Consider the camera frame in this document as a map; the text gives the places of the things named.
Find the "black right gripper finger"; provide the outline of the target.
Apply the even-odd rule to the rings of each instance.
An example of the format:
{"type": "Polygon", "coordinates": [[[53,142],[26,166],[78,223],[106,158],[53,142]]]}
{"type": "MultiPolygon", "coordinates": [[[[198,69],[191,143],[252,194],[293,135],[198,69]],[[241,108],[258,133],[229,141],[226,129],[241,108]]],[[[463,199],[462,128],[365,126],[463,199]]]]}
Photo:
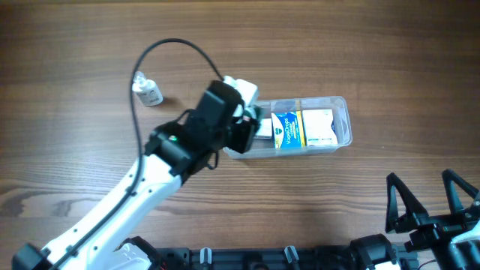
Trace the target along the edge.
{"type": "Polygon", "coordinates": [[[479,189],[473,187],[452,169],[446,169],[442,172],[442,180],[445,187],[449,210],[452,214],[479,216],[479,189]],[[469,207],[464,208],[462,205],[456,187],[459,187],[464,193],[472,198],[472,203],[469,207]]]}
{"type": "Polygon", "coordinates": [[[387,210],[385,216],[386,233],[408,233],[417,230],[422,220],[428,216],[426,208],[417,200],[411,190],[393,172],[386,177],[387,210]],[[405,207],[405,213],[399,215],[397,195],[405,207]]]}

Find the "white green Panadol box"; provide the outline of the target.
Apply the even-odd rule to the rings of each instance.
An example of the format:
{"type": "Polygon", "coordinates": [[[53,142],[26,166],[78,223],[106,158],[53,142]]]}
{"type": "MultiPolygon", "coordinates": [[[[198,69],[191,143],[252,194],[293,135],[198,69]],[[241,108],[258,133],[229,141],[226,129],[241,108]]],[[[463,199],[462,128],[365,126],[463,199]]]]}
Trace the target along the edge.
{"type": "Polygon", "coordinates": [[[255,134],[255,138],[271,139],[272,136],[272,120],[270,118],[264,118],[259,124],[259,129],[255,134]]]}

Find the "white Calamol lotion bottle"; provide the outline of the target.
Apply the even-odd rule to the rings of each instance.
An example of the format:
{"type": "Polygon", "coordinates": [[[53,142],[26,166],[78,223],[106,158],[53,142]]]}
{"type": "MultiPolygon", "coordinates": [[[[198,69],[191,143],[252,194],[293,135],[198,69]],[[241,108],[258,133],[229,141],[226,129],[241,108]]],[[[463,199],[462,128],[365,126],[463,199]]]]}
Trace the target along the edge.
{"type": "Polygon", "coordinates": [[[145,74],[137,71],[133,77],[132,92],[144,106],[152,107],[160,104],[164,97],[155,81],[147,79],[145,74]]]}

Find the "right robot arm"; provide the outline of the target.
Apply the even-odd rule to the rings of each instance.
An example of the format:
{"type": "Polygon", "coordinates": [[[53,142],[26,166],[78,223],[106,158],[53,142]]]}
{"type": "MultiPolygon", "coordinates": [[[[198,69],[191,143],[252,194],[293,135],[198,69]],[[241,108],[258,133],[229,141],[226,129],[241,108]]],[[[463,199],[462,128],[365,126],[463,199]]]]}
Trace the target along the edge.
{"type": "Polygon", "coordinates": [[[409,233],[406,252],[432,251],[441,269],[479,268],[479,189],[451,169],[442,172],[449,214],[431,216],[393,172],[386,177],[385,231],[409,233]]]}

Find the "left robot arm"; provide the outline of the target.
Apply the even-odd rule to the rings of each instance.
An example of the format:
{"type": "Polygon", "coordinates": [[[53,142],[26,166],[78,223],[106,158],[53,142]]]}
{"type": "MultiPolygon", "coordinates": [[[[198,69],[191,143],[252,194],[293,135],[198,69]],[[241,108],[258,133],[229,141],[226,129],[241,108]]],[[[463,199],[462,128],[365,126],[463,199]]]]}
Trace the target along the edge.
{"type": "Polygon", "coordinates": [[[38,248],[25,244],[12,269],[155,269],[155,249],[128,235],[224,148],[247,152],[263,111],[243,79],[214,80],[194,109],[156,127],[124,178],[71,229],[38,248]]]}

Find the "clear plastic container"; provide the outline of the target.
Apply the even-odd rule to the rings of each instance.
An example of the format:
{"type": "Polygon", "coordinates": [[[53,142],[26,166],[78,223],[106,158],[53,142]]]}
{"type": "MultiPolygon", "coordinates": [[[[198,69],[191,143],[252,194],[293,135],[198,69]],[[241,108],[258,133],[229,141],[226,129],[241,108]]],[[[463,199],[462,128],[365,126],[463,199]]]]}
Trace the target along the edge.
{"type": "Polygon", "coordinates": [[[243,154],[225,148],[224,152],[226,152],[232,159],[273,158],[290,155],[332,153],[339,148],[349,146],[353,141],[347,102],[341,96],[262,100],[259,101],[257,105],[264,109],[265,119],[272,119],[272,113],[330,109],[333,111],[337,144],[320,146],[306,145],[303,148],[275,148],[274,135],[271,139],[258,139],[254,137],[250,150],[243,154]]]}

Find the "blue VapoDrops box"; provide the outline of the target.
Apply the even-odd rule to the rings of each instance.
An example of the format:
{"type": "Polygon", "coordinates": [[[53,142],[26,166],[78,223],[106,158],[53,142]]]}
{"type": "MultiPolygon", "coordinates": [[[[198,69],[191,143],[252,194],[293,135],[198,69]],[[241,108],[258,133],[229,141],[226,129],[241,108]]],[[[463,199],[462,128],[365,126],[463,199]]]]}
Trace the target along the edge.
{"type": "Polygon", "coordinates": [[[306,146],[300,111],[273,112],[271,122],[276,149],[299,149],[306,146]]]}

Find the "white medicine box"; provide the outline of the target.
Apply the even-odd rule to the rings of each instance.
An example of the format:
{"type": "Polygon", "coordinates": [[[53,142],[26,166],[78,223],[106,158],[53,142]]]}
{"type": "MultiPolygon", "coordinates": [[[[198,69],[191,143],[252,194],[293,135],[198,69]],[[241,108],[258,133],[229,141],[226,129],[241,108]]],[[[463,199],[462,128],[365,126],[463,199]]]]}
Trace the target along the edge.
{"type": "Polygon", "coordinates": [[[307,146],[327,146],[338,143],[331,109],[303,110],[301,114],[307,146]]]}

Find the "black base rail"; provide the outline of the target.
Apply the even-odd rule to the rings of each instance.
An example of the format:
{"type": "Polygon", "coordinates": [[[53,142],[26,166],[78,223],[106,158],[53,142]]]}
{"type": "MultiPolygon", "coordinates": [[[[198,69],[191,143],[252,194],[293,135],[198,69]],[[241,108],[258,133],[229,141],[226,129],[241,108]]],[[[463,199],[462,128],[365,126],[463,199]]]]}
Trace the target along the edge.
{"type": "Polygon", "coordinates": [[[139,236],[125,240],[108,269],[255,270],[255,269],[408,269],[419,267],[418,255],[371,235],[349,245],[273,249],[154,248],[139,236]]]}

